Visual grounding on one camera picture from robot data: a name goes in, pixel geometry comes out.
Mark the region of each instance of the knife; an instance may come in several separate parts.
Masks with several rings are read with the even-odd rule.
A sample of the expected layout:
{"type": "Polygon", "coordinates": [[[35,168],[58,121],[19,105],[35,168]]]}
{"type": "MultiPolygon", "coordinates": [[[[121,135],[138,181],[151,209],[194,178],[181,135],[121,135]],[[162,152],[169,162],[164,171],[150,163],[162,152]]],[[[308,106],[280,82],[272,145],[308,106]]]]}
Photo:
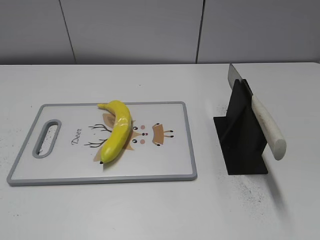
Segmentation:
{"type": "MultiPolygon", "coordinates": [[[[242,81],[242,77],[236,70],[236,68],[230,64],[228,71],[228,81],[231,89],[234,87],[235,80],[242,81]]],[[[259,101],[259,99],[252,94],[251,108],[259,122],[264,137],[270,146],[272,154],[276,160],[281,160],[287,149],[287,143],[282,135],[278,125],[272,118],[266,107],[259,101]]]]}

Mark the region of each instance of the white wall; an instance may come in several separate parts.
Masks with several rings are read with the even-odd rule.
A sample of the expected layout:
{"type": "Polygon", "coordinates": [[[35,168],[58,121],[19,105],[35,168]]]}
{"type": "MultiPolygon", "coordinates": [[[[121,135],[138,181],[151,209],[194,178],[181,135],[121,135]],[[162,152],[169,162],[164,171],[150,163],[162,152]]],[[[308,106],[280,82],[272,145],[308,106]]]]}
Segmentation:
{"type": "Polygon", "coordinates": [[[320,0],[206,0],[198,63],[320,60],[320,0]]]}
{"type": "Polygon", "coordinates": [[[0,64],[73,64],[58,0],[0,0],[0,64]]]}
{"type": "Polygon", "coordinates": [[[196,62],[203,0],[62,0],[79,64],[196,62]]]}

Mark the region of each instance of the cutting board handle hole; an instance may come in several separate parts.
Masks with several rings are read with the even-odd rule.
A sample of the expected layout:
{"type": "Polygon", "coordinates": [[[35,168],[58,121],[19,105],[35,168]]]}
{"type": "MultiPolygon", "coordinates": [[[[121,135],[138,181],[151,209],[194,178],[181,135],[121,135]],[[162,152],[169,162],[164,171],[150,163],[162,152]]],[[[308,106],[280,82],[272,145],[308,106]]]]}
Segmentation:
{"type": "Polygon", "coordinates": [[[38,140],[32,151],[32,155],[37,159],[42,159],[48,156],[56,143],[59,130],[61,128],[61,121],[53,119],[47,121],[40,132],[38,140]]]}

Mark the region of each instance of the deer illustration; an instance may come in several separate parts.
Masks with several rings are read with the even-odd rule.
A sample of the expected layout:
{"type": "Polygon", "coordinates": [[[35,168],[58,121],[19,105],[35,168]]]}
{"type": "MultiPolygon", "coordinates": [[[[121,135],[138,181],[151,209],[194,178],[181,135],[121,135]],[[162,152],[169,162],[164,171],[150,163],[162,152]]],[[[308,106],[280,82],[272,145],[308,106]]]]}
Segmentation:
{"type": "MultiPolygon", "coordinates": [[[[103,122],[104,124],[95,124],[94,126],[89,126],[89,128],[91,128],[92,130],[94,129],[100,129],[100,131],[104,132],[107,131],[109,133],[112,133],[112,129],[114,127],[115,124],[115,120],[116,117],[111,114],[111,113],[104,113],[102,114],[102,118],[103,118],[103,122]]],[[[123,146],[123,149],[125,150],[131,150],[134,151],[135,149],[131,146],[131,143],[136,144],[138,142],[138,140],[136,139],[139,136],[142,137],[147,137],[149,134],[148,132],[138,132],[138,127],[134,125],[135,120],[132,121],[132,131],[128,137],[128,140],[126,142],[126,144],[123,146]]],[[[145,125],[141,125],[140,129],[141,130],[145,130],[146,126],[145,125]]],[[[168,131],[164,131],[164,127],[162,124],[160,123],[156,123],[154,126],[152,126],[152,130],[153,130],[153,139],[152,142],[156,145],[156,146],[160,146],[164,144],[164,138],[173,138],[173,135],[165,135],[165,133],[173,133],[173,130],[168,130],[168,131]]],[[[90,148],[99,148],[97,154],[95,155],[93,161],[94,162],[98,162],[100,161],[100,157],[101,157],[101,150],[102,150],[102,145],[108,140],[108,138],[106,139],[99,139],[100,142],[98,143],[94,143],[94,142],[88,142],[88,144],[85,144],[85,146],[89,146],[90,148]]],[[[145,139],[141,139],[140,144],[145,144],[146,141],[145,139]]]]}

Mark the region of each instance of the deer antler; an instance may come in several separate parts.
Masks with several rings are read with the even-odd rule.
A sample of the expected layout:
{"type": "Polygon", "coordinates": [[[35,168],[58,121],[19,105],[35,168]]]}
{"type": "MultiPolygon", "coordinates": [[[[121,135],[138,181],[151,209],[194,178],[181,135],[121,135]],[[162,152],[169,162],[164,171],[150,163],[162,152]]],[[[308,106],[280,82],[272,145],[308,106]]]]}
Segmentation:
{"type": "Polygon", "coordinates": [[[85,146],[90,146],[90,148],[98,148],[102,144],[104,144],[105,141],[107,141],[107,140],[108,140],[108,138],[107,139],[99,139],[99,141],[101,141],[101,142],[99,142],[99,143],[88,142],[88,144],[85,144],[85,146]]]}
{"type": "Polygon", "coordinates": [[[101,132],[103,131],[108,131],[109,133],[112,133],[111,130],[109,130],[105,125],[103,124],[95,124],[94,126],[89,126],[88,128],[93,129],[102,129],[101,132]]]}

